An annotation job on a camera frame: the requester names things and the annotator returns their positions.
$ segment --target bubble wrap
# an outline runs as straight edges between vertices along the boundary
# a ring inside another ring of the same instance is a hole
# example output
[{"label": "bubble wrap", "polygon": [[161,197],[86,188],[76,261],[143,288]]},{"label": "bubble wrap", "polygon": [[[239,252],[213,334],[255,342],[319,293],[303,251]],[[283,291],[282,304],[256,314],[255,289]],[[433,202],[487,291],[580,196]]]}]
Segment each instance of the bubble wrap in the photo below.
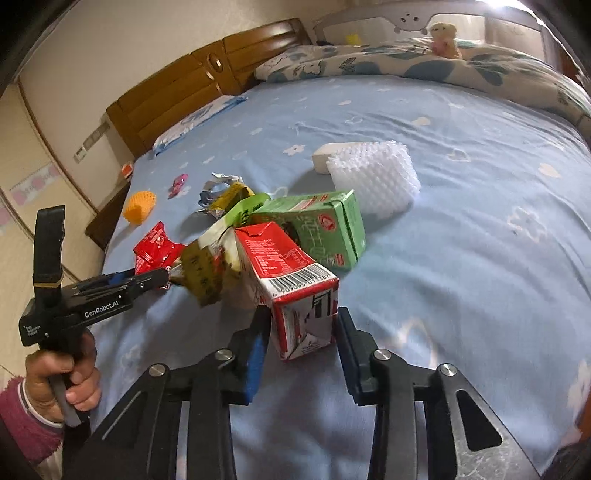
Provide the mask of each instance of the bubble wrap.
[{"label": "bubble wrap", "polygon": [[406,145],[368,142],[332,154],[326,163],[337,190],[355,190],[362,213],[403,212],[421,189]]}]

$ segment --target wooden bedside table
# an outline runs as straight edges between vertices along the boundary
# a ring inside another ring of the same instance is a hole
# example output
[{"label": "wooden bedside table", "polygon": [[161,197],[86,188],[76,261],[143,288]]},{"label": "wooden bedside table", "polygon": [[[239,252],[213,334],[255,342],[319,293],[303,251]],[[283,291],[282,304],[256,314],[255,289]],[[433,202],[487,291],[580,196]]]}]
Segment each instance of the wooden bedside table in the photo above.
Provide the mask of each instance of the wooden bedside table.
[{"label": "wooden bedside table", "polygon": [[121,211],[125,204],[125,198],[129,192],[131,182],[126,182],[107,202],[107,204],[96,214],[96,217],[88,224],[85,230],[86,236],[90,237],[104,252],[113,236]]}]

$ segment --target barcode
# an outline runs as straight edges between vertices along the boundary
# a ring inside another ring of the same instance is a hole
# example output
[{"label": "barcode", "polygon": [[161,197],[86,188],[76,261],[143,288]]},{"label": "barcode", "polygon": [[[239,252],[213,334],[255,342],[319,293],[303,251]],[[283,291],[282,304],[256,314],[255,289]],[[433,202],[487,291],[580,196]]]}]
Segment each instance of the barcode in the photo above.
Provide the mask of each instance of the barcode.
[{"label": "barcode", "polygon": [[282,277],[267,278],[266,280],[280,293],[299,290],[314,283],[319,283],[332,277],[333,274],[318,263],[308,265],[297,272]]}]

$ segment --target pillow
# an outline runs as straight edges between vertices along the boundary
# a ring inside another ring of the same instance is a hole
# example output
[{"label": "pillow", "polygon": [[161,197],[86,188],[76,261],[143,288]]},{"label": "pillow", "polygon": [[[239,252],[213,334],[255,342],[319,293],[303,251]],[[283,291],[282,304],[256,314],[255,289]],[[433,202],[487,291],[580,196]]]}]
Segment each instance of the pillow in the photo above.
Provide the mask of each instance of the pillow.
[{"label": "pillow", "polygon": [[230,109],[239,103],[247,100],[244,96],[222,95],[199,110],[187,115],[177,124],[171,126],[166,132],[160,135],[154,142],[154,155],[158,155],[171,145],[175,144],[181,138],[190,132],[196,126],[202,124],[205,120],[217,115],[219,112]]}]

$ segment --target teddy bear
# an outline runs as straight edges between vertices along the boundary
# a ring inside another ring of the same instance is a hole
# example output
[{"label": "teddy bear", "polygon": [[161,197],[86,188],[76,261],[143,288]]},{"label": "teddy bear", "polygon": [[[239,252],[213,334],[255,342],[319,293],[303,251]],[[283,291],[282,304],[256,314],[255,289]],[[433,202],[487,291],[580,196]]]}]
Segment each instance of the teddy bear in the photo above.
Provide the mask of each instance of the teddy bear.
[{"label": "teddy bear", "polygon": [[433,41],[431,51],[438,57],[445,59],[461,59],[462,54],[457,48],[457,28],[451,23],[435,23],[429,29]]}]

